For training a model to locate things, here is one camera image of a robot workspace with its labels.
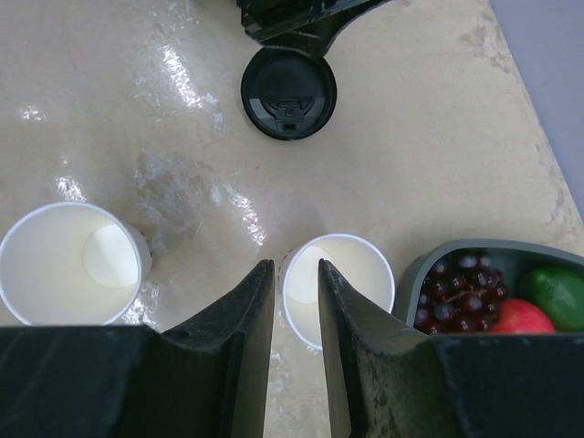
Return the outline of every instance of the paper cup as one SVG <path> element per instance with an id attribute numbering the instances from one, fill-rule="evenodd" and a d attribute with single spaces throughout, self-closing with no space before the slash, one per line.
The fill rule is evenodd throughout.
<path id="1" fill-rule="evenodd" d="M 27 325 L 101 325 L 131 305 L 151 269 L 144 235 L 88 203 L 27 214 L 0 245 L 0 295 Z"/>
<path id="2" fill-rule="evenodd" d="M 290 326 L 314 349 L 322 349 L 318 314 L 321 258 L 332 262 L 356 290 L 388 313 L 395 299 L 389 263 L 379 249 L 356 235 L 322 235 L 290 251 L 279 270 L 278 288 Z"/>

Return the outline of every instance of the black cup lid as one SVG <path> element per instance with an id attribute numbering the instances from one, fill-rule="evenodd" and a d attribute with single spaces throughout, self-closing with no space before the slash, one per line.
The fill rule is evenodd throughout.
<path id="1" fill-rule="evenodd" d="M 247 117 L 264 134 L 300 140 L 329 121 L 337 103 L 337 83 L 323 58 L 263 48 L 245 69 L 241 97 Z"/>

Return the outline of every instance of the green lime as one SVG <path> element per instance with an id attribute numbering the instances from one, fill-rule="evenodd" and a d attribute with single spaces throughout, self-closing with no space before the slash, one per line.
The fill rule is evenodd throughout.
<path id="1" fill-rule="evenodd" d="M 560 331 L 584 330 L 584 278 L 570 269 L 549 266 L 525 274 L 520 295 L 552 320 Z"/>

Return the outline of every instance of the grape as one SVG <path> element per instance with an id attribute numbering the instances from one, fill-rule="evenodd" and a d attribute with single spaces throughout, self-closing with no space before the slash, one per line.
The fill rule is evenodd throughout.
<path id="1" fill-rule="evenodd" d="M 466 287 L 466 281 L 463 276 L 453 276 L 450 279 L 450 288 L 453 292 L 458 292 Z"/>
<path id="2" fill-rule="evenodd" d="M 476 260 L 478 267 L 487 268 L 493 264 L 493 257 L 486 251 L 479 251 L 476 253 Z"/>
<path id="3" fill-rule="evenodd" d="M 418 308 L 416 310 L 416 319 L 413 326 L 417 329 L 422 328 L 430 321 L 430 311 L 427 308 Z"/>
<path id="4" fill-rule="evenodd" d="M 457 265 L 462 269 L 473 269 L 477 262 L 476 255 L 468 253 L 458 257 Z"/>
<path id="5" fill-rule="evenodd" d="M 422 292 L 418 298 L 418 307 L 427 308 L 428 306 L 430 306 L 430 299 Z"/>
<path id="6" fill-rule="evenodd" d="M 489 272 L 486 274 L 485 288 L 492 289 L 493 287 L 495 287 L 497 285 L 498 282 L 499 282 L 499 279 L 494 272 Z"/>
<path id="7" fill-rule="evenodd" d="M 437 276 L 443 276 L 448 271 L 448 263 L 445 259 L 441 258 L 430 268 L 430 270 Z"/>
<path id="8" fill-rule="evenodd" d="M 448 322 L 454 318 L 456 309 L 450 303 L 440 303 L 434 308 L 434 316 L 440 322 Z"/>
<path id="9" fill-rule="evenodd" d="M 482 289 L 488 282 L 488 274 L 485 271 L 476 271 L 472 276 L 472 282 L 475 287 Z"/>
<path id="10" fill-rule="evenodd" d="M 469 317 L 459 315 L 454 319 L 452 327 L 455 331 L 469 332 L 475 329 L 475 324 Z"/>
<path id="11" fill-rule="evenodd" d="M 476 315 L 473 322 L 476 331 L 489 331 L 493 327 L 493 319 L 488 315 Z"/>
<path id="12" fill-rule="evenodd" d="M 509 288 L 505 285 L 498 285 L 486 291 L 486 297 L 491 301 L 503 301 L 509 297 Z"/>
<path id="13" fill-rule="evenodd" d="M 481 298 L 473 294 L 466 294 L 460 298 L 460 309 L 467 315 L 477 313 L 483 307 Z"/>
<path id="14" fill-rule="evenodd" d="M 493 271 L 493 274 L 496 275 L 496 279 L 498 280 L 499 283 L 505 282 L 505 276 L 503 275 L 503 272 L 501 272 L 499 269 L 495 269 Z"/>
<path id="15" fill-rule="evenodd" d="M 426 284 L 424 293 L 432 299 L 441 299 L 448 295 L 448 284 L 443 280 L 434 280 Z"/>
<path id="16" fill-rule="evenodd" d="M 444 329 L 438 321 L 432 321 L 426 326 L 426 330 L 424 331 L 424 333 L 427 333 L 428 335 L 436 335 L 443 332 Z"/>

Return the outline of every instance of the apple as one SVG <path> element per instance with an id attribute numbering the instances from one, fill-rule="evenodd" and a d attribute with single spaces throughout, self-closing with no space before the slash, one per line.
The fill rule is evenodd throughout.
<path id="1" fill-rule="evenodd" d="M 500 304 L 499 321 L 491 333 L 545 335 L 556 333 L 548 316 L 524 299 L 509 298 Z"/>

